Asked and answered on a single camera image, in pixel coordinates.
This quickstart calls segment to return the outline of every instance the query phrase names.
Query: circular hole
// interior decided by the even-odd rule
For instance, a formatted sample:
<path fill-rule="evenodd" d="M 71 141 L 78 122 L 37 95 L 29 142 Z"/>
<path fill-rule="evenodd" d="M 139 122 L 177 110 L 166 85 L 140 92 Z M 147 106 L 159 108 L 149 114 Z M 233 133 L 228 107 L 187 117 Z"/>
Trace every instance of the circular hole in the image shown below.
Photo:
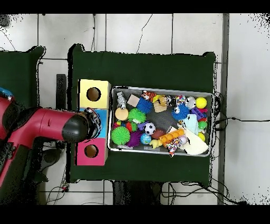
<path fill-rule="evenodd" d="M 84 153 L 89 158 L 95 158 L 99 153 L 99 149 L 95 145 L 88 145 L 84 148 Z"/>
<path fill-rule="evenodd" d="M 87 90 L 86 97 L 90 101 L 98 101 L 101 97 L 101 91 L 97 87 L 91 87 Z"/>

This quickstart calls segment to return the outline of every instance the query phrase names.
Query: table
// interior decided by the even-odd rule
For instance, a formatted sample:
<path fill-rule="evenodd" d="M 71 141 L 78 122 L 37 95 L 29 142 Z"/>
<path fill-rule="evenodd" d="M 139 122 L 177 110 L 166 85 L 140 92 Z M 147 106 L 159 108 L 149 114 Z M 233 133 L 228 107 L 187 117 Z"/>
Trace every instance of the table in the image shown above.
<path fill-rule="evenodd" d="M 112 86 L 213 93 L 215 54 L 68 53 L 68 109 L 77 110 L 78 79 L 107 80 Z M 75 166 L 75 145 L 67 146 L 66 177 L 76 180 L 191 181 L 209 185 L 210 156 L 174 156 L 110 151 L 105 166 Z"/>

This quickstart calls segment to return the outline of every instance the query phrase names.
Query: dark green mat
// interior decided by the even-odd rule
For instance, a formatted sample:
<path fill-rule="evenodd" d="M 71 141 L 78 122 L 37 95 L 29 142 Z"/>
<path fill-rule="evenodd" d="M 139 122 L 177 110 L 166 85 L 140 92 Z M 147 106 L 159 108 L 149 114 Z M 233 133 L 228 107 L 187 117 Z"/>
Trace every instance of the dark green mat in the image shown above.
<path fill-rule="evenodd" d="M 27 52 L 0 51 L 0 87 L 10 90 L 26 108 L 38 103 L 37 62 L 44 51 L 41 46 Z"/>
<path fill-rule="evenodd" d="M 107 80 L 112 86 L 213 92 L 215 55 L 123 54 L 69 51 L 68 104 L 76 110 L 78 79 Z M 83 180 L 194 181 L 209 183 L 208 157 L 109 152 L 105 166 L 75 166 L 74 144 L 67 152 L 67 174 L 72 182 Z"/>

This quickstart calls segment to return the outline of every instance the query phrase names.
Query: gray tray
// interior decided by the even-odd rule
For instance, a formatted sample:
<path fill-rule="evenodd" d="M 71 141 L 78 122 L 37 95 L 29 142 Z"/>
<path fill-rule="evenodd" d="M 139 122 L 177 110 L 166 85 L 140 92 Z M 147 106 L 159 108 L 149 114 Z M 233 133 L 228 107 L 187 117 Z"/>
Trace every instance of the gray tray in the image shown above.
<path fill-rule="evenodd" d="M 212 138 L 213 138 L 213 124 L 214 124 L 214 105 L 215 105 L 215 97 L 213 94 L 206 93 L 206 92 L 190 92 L 190 91 L 178 91 L 178 90 L 165 90 L 165 89 L 148 89 L 148 88 L 136 88 L 136 87 L 121 87 L 121 86 L 115 86 L 111 90 L 111 110 L 110 110 L 110 117 L 109 117 L 109 132 L 108 132 L 108 148 L 113 151 L 121 151 L 121 152 L 137 152 L 137 153 L 153 153 L 153 154 L 168 154 L 168 150 L 160 146 L 158 148 L 155 148 L 154 150 L 150 145 L 143 145 L 140 144 L 139 146 L 129 148 L 127 146 L 118 146 L 111 140 L 111 128 L 113 124 L 117 121 L 117 119 L 114 116 L 114 110 L 117 108 L 117 92 L 122 91 L 125 99 L 128 101 L 128 98 L 131 94 L 140 97 L 142 94 L 142 91 L 151 91 L 155 92 L 158 95 L 171 95 L 171 96 L 179 96 L 184 95 L 186 97 L 193 96 L 195 98 L 197 97 L 204 97 L 207 100 L 207 106 L 208 109 L 206 115 L 207 115 L 207 129 L 205 133 L 205 143 L 209 146 L 208 150 L 205 151 L 202 154 L 199 155 L 189 155 L 185 151 L 177 149 L 175 151 L 175 155 L 186 155 L 186 156 L 208 156 L 211 153 L 211 144 L 212 144 Z M 127 109 L 130 111 L 133 109 L 131 105 L 127 104 Z M 147 120 L 150 122 L 153 122 L 156 126 L 156 128 L 160 128 L 163 130 L 167 130 L 169 126 L 173 126 L 176 129 L 177 127 L 177 121 L 172 117 L 171 111 L 173 110 L 172 107 L 167 107 L 166 111 L 156 113 L 154 108 L 153 110 L 147 114 Z"/>

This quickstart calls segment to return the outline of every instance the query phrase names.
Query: green toy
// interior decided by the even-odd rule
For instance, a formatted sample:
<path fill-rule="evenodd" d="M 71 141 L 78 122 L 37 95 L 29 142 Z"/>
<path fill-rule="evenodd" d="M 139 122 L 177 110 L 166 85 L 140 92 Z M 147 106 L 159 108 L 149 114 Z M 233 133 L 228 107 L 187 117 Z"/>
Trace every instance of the green toy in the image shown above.
<path fill-rule="evenodd" d="M 112 141 L 117 145 L 124 145 L 130 139 L 129 130 L 126 127 L 117 127 L 112 131 Z"/>
<path fill-rule="evenodd" d="M 199 122 L 198 127 L 199 127 L 199 129 L 205 129 L 207 127 L 207 123 L 206 122 Z"/>
<path fill-rule="evenodd" d="M 134 108 L 131 111 L 129 111 L 128 120 L 136 124 L 141 124 L 146 121 L 146 115 L 137 108 Z"/>

